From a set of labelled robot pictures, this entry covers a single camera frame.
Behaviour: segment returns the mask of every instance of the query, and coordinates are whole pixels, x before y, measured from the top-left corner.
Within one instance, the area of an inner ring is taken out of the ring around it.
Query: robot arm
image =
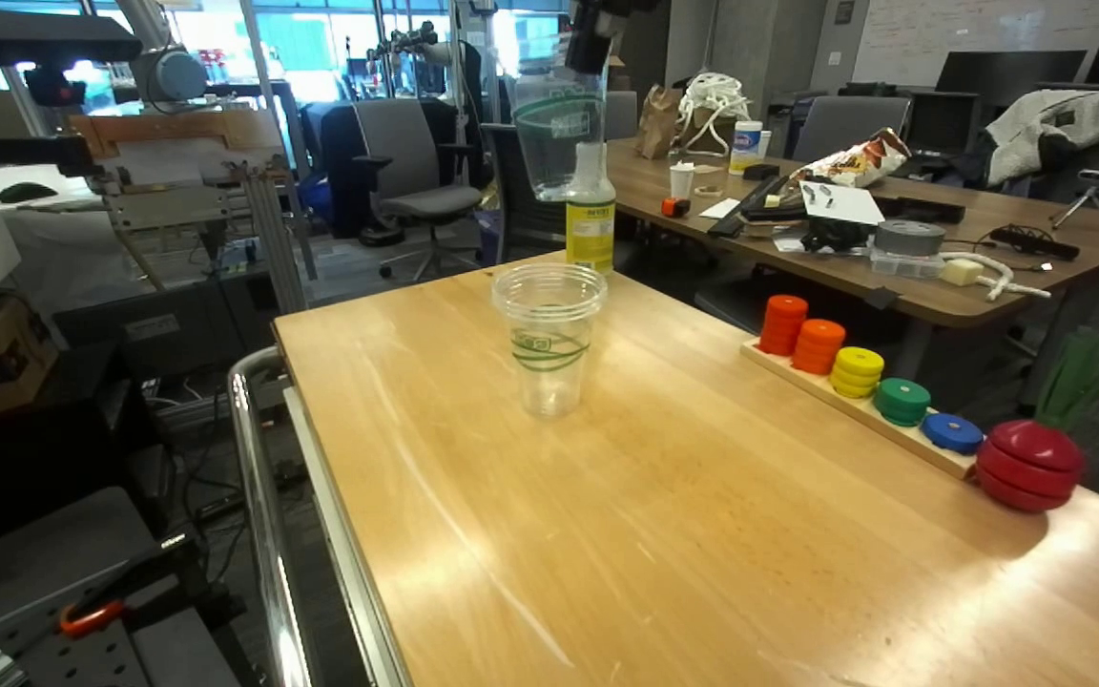
[[[563,65],[575,73],[604,73],[610,41],[627,31],[627,17],[655,4],[659,0],[575,0]]]

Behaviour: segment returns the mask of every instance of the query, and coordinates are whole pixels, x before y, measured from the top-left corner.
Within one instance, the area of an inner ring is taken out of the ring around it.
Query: floor
[[[313,282],[315,302],[343,302],[388,292],[376,277],[376,264],[395,260],[395,277],[413,269],[417,241],[395,247],[364,247],[353,241],[330,241],[315,238],[315,269],[320,278]],[[688,302],[702,302],[706,310],[750,325],[757,306],[746,299],[706,299],[713,282],[726,282],[730,292],[744,292],[741,278],[746,277],[744,264],[726,264],[713,273],[713,264],[702,254],[682,254],[676,241],[651,238],[629,247],[627,269]],[[977,396],[960,408],[964,417],[982,419],[984,429],[1008,417],[1019,417],[1019,389],[1027,373],[1027,336],[1039,327],[1039,322],[1024,322],[1014,334],[1014,343],[1002,340],[1002,349],[992,355],[984,371],[984,386]],[[1072,429],[1076,445],[1090,456],[1087,489],[1099,494],[1099,401],[1087,408],[1087,417]],[[330,568],[323,560],[320,525],[313,511],[309,487],[301,478],[295,434],[274,411],[274,419],[263,429],[263,448],[274,461],[280,487],[281,487],[281,518],[286,518],[286,546],[295,559],[295,587],[301,605],[301,624],[309,639],[309,656],[315,684],[367,684],[367,668],[360,666],[350,625],[341,610],[341,595],[330,583]],[[252,546],[245,531],[241,511],[241,478],[235,478],[235,456],[234,456],[234,433],[227,419],[212,419],[191,433],[170,434],[166,466],[174,474],[174,489],[165,494],[166,508],[179,511],[193,531],[201,536],[211,559],[207,574],[220,587],[220,601],[211,609],[219,620],[219,639],[227,651],[227,656],[241,666],[241,677],[252,677],[254,684],[269,681],[266,656],[266,635],[260,620],[254,568],[252,568]]]

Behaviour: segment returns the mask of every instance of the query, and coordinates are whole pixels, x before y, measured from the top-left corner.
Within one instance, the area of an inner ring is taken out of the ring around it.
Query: wooden table
[[[533,419],[493,273],[280,322],[376,684],[1099,684],[1099,497],[960,466],[623,277]]]
[[[668,191],[668,160],[643,160],[632,153],[632,143],[610,143],[610,182],[619,191],[619,209],[643,219],[659,231],[688,235],[706,241],[706,231],[713,227],[702,219],[706,207],[722,198],[744,198],[750,182],[730,180],[730,175],[706,175],[706,189],[688,219],[662,219],[659,198]],[[880,195],[891,198],[928,198],[946,207],[964,207],[960,227],[950,231],[946,247],[970,254],[984,235],[998,227],[1029,227],[1045,231],[1050,219],[1061,213],[1058,204],[1039,198],[1014,198],[1014,195],[992,195],[992,191],[964,191],[964,189],[937,189],[937,182],[912,182],[912,180],[888,180]],[[1045,287],[1058,296],[1069,296],[1072,287],[1099,277],[1099,213],[1081,209],[1072,221],[1061,227],[1061,241],[1081,247],[1081,260],[1053,264],[1050,277],[1024,273],[1019,282]],[[984,287],[946,287],[937,278],[908,278],[908,277],[884,277],[868,273],[866,260],[837,260],[837,256],[785,256],[776,254],[771,241],[732,241],[732,254],[750,256],[757,264],[800,277],[809,282],[868,299],[877,292],[888,292],[891,310],[912,322],[904,349],[891,355],[891,368],[902,373],[916,373],[923,349],[932,340],[932,327],[984,327],[1011,315],[1019,315],[1029,299],[1027,296],[1002,296],[994,302],[984,299]],[[987,254],[1011,269],[1039,269],[1039,260],[1014,256],[1014,254]]]

